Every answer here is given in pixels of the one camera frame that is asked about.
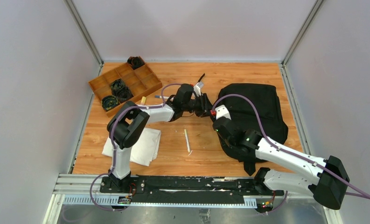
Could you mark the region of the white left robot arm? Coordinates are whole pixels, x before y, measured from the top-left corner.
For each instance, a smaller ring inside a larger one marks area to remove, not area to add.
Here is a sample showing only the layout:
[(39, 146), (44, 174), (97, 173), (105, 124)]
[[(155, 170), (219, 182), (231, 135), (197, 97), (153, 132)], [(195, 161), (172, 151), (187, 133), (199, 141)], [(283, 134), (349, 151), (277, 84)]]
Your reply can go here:
[(159, 105), (137, 105), (128, 101), (111, 119), (107, 131), (113, 146), (113, 157), (108, 176), (117, 192), (124, 193), (130, 187), (131, 149), (148, 123), (173, 122), (183, 117), (184, 112), (198, 117), (211, 116), (212, 103), (207, 94), (202, 93), (203, 86), (201, 81), (195, 85), (180, 84), (176, 94)]

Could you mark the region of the yellow white pen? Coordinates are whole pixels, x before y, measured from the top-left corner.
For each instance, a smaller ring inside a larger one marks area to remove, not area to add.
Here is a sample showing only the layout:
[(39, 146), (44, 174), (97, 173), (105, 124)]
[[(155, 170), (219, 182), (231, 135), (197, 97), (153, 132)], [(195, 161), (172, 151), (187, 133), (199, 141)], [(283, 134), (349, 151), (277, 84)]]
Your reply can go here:
[(186, 140), (186, 147), (187, 147), (187, 151), (189, 154), (191, 154), (192, 150), (190, 148), (190, 143), (189, 143), (189, 138), (188, 138), (188, 132), (187, 132), (187, 129), (184, 129), (184, 136), (185, 136), (185, 140)]

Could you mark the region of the blue white marker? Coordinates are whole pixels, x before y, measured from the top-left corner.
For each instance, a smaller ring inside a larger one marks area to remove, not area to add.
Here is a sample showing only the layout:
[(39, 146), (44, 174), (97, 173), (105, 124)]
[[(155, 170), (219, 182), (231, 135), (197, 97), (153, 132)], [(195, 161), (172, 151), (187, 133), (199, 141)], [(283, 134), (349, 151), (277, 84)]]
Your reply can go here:
[(155, 98), (160, 98), (160, 99), (165, 99), (165, 100), (169, 99), (169, 97), (167, 97), (167, 96), (161, 96), (161, 95), (155, 95), (154, 97)]

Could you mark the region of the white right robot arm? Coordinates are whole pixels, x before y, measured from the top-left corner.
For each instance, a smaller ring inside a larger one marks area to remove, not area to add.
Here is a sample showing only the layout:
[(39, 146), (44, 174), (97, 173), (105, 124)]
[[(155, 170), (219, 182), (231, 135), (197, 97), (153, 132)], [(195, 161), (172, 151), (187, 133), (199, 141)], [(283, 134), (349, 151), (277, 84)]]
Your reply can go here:
[(341, 208), (349, 176), (339, 158), (324, 159), (298, 152), (258, 131), (243, 131), (226, 117), (216, 119), (213, 129), (225, 153), (242, 161), (246, 172), (255, 175), (256, 193), (291, 191), (311, 196), (327, 208)]

